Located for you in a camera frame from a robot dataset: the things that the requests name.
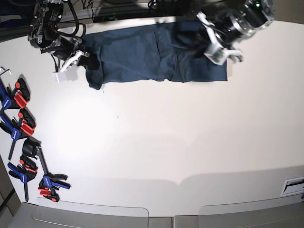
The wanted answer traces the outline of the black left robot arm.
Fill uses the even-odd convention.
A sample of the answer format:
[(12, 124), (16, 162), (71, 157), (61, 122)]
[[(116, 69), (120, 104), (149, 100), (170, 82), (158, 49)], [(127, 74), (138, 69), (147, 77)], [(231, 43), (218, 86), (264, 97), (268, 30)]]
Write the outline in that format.
[(270, 0), (240, 0), (234, 6), (227, 1), (202, 6), (196, 14), (200, 29), (188, 48), (195, 58), (206, 57), (216, 65), (227, 59), (243, 61), (243, 52), (235, 43), (253, 37), (274, 21)]

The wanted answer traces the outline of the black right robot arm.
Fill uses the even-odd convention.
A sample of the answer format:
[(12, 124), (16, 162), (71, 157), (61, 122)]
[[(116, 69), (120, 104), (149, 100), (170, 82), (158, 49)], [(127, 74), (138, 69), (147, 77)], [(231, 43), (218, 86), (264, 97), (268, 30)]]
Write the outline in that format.
[[(64, 5), (67, 4), (73, 15), (75, 29), (72, 33), (58, 30)], [(39, 0), (36, 3), (31, 32), (28, 41), (42, 54), (49, 53), (55, 63), (55, 74), (64, 73), (69, 66), (82, 66), (97, 70), (99, 61), (93, 52), (85, 47), (83, 36), (86, 25), (79, 23), (76, 11), (69, 0)]]

